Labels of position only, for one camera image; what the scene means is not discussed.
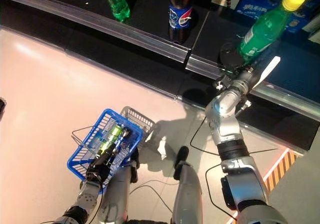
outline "pepsi bottle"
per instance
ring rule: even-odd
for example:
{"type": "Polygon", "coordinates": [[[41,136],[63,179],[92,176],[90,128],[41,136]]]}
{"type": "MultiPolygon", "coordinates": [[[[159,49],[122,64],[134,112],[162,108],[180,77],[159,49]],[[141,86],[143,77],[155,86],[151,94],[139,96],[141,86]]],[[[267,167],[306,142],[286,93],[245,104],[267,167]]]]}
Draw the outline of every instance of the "pepsi bottle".
{"type": "Polygon", "coordinates": [[[189,36],[192,4],[194,0],[170,0],[169,37],[182,44],[189,36]]]}

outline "shelf edge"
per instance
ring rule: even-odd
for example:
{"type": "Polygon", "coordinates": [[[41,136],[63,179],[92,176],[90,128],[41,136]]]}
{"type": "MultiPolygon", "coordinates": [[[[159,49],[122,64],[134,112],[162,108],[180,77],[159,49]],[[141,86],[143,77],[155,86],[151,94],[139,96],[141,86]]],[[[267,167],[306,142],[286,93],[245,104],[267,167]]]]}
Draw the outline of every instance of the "shelf edge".
{"type": "MultiPolygon", "coordinates": [[[[217,63],[195,55],[190,56],[186,69],[211,79],[224,74],[217,63]]],[[[251,94],[320,122],[320,104],[291,91],[263,81],[251,94]]]]}
{"type": "Polygon", "coordinates": [[[189,49],[107,17],[56,0],[11,0],[112,35],[183,63],[189,49]]]}

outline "yellow and black striped tape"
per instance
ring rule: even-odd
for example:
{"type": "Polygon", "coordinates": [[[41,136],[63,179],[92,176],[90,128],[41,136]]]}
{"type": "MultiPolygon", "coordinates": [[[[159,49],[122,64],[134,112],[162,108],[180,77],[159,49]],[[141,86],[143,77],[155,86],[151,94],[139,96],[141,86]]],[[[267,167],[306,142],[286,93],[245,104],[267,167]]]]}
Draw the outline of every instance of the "yellow and black striped tape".
{"type": "MultiPolygon", "coordinates": [[[[297,155],[286,150],[286,154],[283,156],[278,165],[273,169],[273,171],[264,181],[269,192],[271,192],[275,188],[275,186],[279,183],[280,179],[289,170],[289,168],[293,165],[297,158],[297,155]]],[[[237,221],[230,219],[227,223],[237,224],[236,222],[237,221]]]]}

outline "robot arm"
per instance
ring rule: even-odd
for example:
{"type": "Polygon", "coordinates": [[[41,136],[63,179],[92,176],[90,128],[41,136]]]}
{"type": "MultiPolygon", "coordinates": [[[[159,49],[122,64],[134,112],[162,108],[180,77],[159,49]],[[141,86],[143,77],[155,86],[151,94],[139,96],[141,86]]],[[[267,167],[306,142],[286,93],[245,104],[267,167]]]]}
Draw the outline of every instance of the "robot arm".
{"type": "Polygon", "coordinates": [[[96,206],[103,182],[109,176],[108,161],[113,155],[115,144],[98,156],[89,165],[86,178],[78,194],[76,202],[53,224],[85,224],[96,206]]]}
{"type": "Polygon", "coordinates": [[[235,80],[229,81],[230,84],[205,110],[222,161],[221,167],[226,174],[221,179],[224,200],[231,210],[239,212],[240,224],[287,223],[277,210],[268,206],[268,191],[254,159],[249,155],[235,113],[236,106],[260,82],[259,77],[265,78],[264,73],[252,68],[242,71],[235,80]]]}

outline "black cable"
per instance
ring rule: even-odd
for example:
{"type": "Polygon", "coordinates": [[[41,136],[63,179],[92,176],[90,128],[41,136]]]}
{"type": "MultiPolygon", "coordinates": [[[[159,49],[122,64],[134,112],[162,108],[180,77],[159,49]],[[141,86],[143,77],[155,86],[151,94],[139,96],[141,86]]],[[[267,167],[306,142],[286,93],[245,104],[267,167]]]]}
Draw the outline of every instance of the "black cable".
{"type": "MultiPolygon", "coordinates": [[[[192,145],[192,142],[193,142],[193,140],[194,140],[194,137],[196,136],[196,134],[198,133],[198,131],[199,131],[200,128],[202,127],[202,125],[203,125],[203,123],[205,122],[205,120],[206,120],[206,117],[203,119],[203,121],[201,122],[201,124],[200,124],[200,126],[198,127],[198,129],[195,131],[193,137],[192,137],[191,140],[190,140],[190,146],[193,147],[194,149],[199,150],[199,151],[202,151],[202,152],[205,152],[205,153],[208,153],[208,154],[211,154],[211,155],[219,156],[219,154],[217,154],[217,153],[213,153],[213,152],[210,152],[210,151],[202,150],[202,149],[200,149],[199,147],[196,147],[196,146],[192,145]]],[[[256,153],[261,153],[261,152],[266,152],[266,151],[271,151],[271,150],[277,150],[277,148],[267,149],[267,150],[253,151],[253,152],[249,152],[249,154],[256,154],[256,153]]]]}
{"type": "Polygon", "coordinates": [[[161,181],[161,180],[148,180],[148,181],[146,181],[145,183],[142,183],[141,185],[145,185],[145,184],[147,184],[147,183],[149,183],[149,182],[152,182],[152,181],[160,182],[160,183],[163,183],[163,184],[165,184],[165,185],[179,185],[179,182],[178,182],[178,183],[175,183],[175,184],[168,184],[168,183],[166,183],[166,182],[164,182],[164,181],[161,181]]]}
{"type": "Polygon", "coordinates": [[[194,137],[196,136],[196,134],[197,134],[198,131],[200,130],[200,128],[201,128],[201,126],[203,125],[203,123],[205,122],[206,118],[207,118],[207,117],[205,117],[205,118],[203,119],[203,121],[201,122],[200,126],[199,126],[198,129],[195,131],[193,137],[192,137],[191,140],[190,140],[190,146],[193,147],[194,149],[199,150],[199,151],[202,151],[202,152],[205,152],[205,153],[208,153],[208,154],[211,154],[211,155],[219,156],[219,154],[216,154],[216,153],[213,153],[213,152],[210,152],[210,151],[206,151],[206,150],[202,150],[202,149],[200,149],[200,148],[192,145],[192,142],[193,142],[193,140],[194,140],[194,137]]]}
{"type": "Polygon", "coordinates": [[[98,211],[99,211],[99,209],[100,209],[100,206],[101,206],[101,203],[102,203],[102,198],[103,198],[103,196],[104,196],[104,191],[103,191],[103,188],[104,186],[103,186],[103,184],[101,185],[101,199],[100,199],[100,203],[99,203],[99,206],[98,206],[98,208],[97,208],[97,210],[96,210],[96,212],[95,212],[95,215],[92,217],[92,219],[91,219],[91,221],[88,223],[88,224],[91,224],[92,222],[93,222],[93,220],[95,219],[95,216],[96,216],[96,214],[98,213],[98,211]]]}
{"type": "Polygon", "coordinates": [[[220,164],[218,164],[218,165],[215,165],[215,166],[213,166],[213,167],[210,167],[207,171],[206,171],[206,178],[205,178],[205,181],[206,181],[206,185],[207,185],[207,187],[208,187],[208,192],[209,192],[209,197],[210,197],[210,201],[211,201],[211,203],[212,203],[212,205],[214,205],[216,208],[218,208],[219,210],[221,210],[222,212],[224,212],[225,214],[227,214],[228,216],[230,216],[231,218],[233,218],[234,220],[237,220],[236,218],[234,218],[231,214],[229,214],[228,212],[226,212],[225,210],[223,210],[221,207],[219,207],[218,205],[216,205],[215,203],[214,203],[214,201],[212,200],[212,197],[211,197],[211,193],[210,193],[210,188],[209,188],[209,183],[208,183],[208,178],[207,178],[207,173],[210,171],[210,170],[212,170],[212,169],[214,169],[214,168],[216,168],[216,167],[218,167],[218,166],[220,166],[220,164]]]}
{"type": "Polygon", "coordinates": [[[162,203],[168,208],[168,210],[172,213],[172,210],[170,209],[170,207],[165,203],[165,201],[161,198],[161,196],[159,195],[159,193],[152,187],[152,186],[150,186],[150,185],[140,185],[140,186],[138,186],[138,187],[136,187],[135,189],[133,189],[131,192],[130,192],[130,194],[132,194],[134,191],[136,191],[136,190],[138,190],[138,189],[140,189],[140,188],[142,188],[142,187],[149,187],[149,188],[151,188],[156,194],[157,194],[157,196],[160,198],[160,200],[162,201],[162,203]]]}

